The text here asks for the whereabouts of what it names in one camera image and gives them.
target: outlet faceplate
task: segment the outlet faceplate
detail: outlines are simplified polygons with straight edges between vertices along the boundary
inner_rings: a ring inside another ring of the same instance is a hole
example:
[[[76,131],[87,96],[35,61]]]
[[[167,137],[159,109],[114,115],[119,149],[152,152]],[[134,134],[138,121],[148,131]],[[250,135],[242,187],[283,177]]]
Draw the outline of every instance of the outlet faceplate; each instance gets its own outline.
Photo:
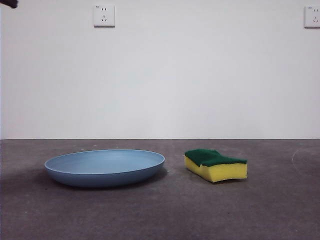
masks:
[[[306,29],[320,29],[320,5],[304,8],[304,27]]]
[[[115,5],[104,4],[93,7],[93,25],[95,27],[115,26]]]

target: plate rim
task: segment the plate rim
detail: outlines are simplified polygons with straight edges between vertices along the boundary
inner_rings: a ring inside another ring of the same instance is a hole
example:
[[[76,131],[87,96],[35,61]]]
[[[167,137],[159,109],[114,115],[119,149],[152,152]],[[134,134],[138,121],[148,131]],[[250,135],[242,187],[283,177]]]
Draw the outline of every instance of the plate rim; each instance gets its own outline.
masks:
[[[47,163],[48,163],[48,162],[50,162],[50,161],[52,161],[52,160],[54,160],[54,159],[63,157],[63,156],[73,155],[73,154],[81,154],[81,153],[88,153],[88,152],[102,152],[102,151],[137,151],[137,152],[148,152],[148,153],[152,153],[152,154],[159,155],[160,157],[162,157],[162,160],[161,160],[160,163],[158,163],[158,164],[156,164],[156,165],[154,165],[154,166],[145,167],[145,168],[141,168],[141,169],[137,169],[137,170],[132,170],[132,171],[120,171],[120,172],[113,172],[113,173],[76,173],[76,172],[58,171],[58,170],[52,169],[52,168],[50,168],[50,167],[47,166]],[[133,173],[133,172],[137,172],[137,171],[141,171],[141,170],[151,169],[151,168],[154,168],[154,167],[157,167],[157,166],[163,164],[165,161],[166,161],[165,156],[163,156],[162,154],[160,154],[160,153],[158,153],[158,152],[155,152],[155,151],[140,150],[140,149],[100,149],[100,150],[78,151],[78,152],[72,152],[72,153],[67,153],[67,154],[62,154],[62,155],[59,155],[59,156],[55,156],[55,157],[50,158],[49,160],[45,161],[44,167],[45,167],[47,170],[50,170],[50,171],[53,171],[53,172],[56,172],[56,173],[60,173],[60,174],[72,174],[72,175],[113,175],[113,174]]]

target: yellow sponge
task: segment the yellow sponge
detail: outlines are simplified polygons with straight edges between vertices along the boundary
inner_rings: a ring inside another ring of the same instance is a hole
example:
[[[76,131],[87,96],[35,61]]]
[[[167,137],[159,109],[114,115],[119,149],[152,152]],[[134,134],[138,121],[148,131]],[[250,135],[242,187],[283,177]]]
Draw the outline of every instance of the yellow sponge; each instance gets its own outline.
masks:
[[[246,160],[225,157],[215,150],[195,149],[187,151],[184,156],[184,163],[191,172],[213,183],[228,179],[247,178]]]

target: concrete floor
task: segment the concrete floor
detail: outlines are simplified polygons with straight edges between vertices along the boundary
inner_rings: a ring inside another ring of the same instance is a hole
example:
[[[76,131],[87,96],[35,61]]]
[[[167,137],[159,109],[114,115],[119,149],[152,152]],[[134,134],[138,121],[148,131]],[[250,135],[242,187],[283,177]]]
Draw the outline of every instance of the concrete floor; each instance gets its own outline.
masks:
[[[210,183],[184,152],[248,160],[248,179]],[[46,160],[100,149],[166,157],[147,181],[109,189],[65,186]],[[320,140],[2,140],[2,240],[319,240]]]

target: blue plate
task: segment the blue plate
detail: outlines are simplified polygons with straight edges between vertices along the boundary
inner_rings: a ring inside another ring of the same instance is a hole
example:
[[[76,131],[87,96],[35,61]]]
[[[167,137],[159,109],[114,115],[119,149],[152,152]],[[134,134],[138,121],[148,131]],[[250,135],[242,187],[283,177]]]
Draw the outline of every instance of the blue plate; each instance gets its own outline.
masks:
[[[54,157],[44,166],[59,183],[85,188],[103,188],[140,182],[164,164],[159,153],[132,149],[83,151]]]

